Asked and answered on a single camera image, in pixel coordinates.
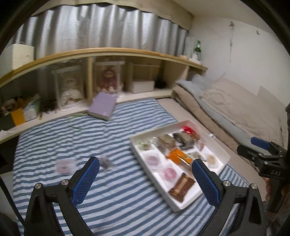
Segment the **person's hand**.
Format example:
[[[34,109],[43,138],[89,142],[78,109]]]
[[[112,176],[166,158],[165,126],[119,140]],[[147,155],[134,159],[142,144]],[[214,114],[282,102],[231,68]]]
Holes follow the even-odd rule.
[[[265,179],[265,184],[266,184],[266,186],[265,186],[265,189],[266,189],[265,200],[269,201],[270,197],[271,197],[271,191],[272,191],[272,185],[270,183],[270,179],[269,178]]]

